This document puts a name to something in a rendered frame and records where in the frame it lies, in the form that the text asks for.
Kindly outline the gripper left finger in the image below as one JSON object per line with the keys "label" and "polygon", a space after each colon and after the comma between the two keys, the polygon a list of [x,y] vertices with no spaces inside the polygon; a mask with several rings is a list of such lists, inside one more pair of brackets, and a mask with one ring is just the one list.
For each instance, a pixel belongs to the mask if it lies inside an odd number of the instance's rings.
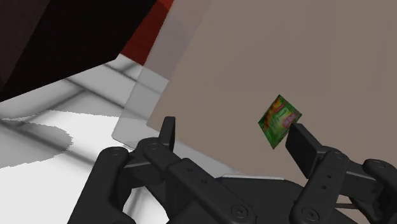
{"label": "gripper left finger", "polygon": [[167,212],[167,224],[256,224],[251,206],[189,158],[174,152],[176,119],[135,150],[102,150],[67,224],[136,224],[123,212],[133,188],[147,186]]}

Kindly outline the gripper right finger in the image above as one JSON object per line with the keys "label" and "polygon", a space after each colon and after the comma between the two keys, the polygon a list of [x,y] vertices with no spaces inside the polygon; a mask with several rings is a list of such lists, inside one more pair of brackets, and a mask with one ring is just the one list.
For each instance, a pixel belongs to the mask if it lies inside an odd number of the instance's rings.
{"label": "gripper right finger", "polygon": [[301,123],[291,125],[286,149],[307,178],[289,215],[291,224],[358,224],[339,212],[339,195],[370,224],[397,224],[397,168],[367,159],[358,164],[323,146]]}

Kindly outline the green snack packet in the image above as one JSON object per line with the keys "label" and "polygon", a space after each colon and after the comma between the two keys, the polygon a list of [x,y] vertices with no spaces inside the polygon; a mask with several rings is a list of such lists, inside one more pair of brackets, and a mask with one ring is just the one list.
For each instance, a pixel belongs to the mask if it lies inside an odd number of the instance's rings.
{"label": "green snack packet", "polygon": [[301,112],[283,96],[278,95],[258,121],[271,148],[274,150],[289,132],[290,125],[302,117]]}

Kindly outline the beige table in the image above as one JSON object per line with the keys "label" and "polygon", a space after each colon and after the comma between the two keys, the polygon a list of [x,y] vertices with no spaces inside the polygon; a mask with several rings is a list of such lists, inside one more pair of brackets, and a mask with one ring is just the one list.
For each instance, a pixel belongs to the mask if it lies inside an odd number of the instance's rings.
{"label": "beige table", "polygon": [[258,124],[278,95],[322,144],[397,167],[397,0],[174,0],[113,137],[175,116],[181,147],[304,183]]}

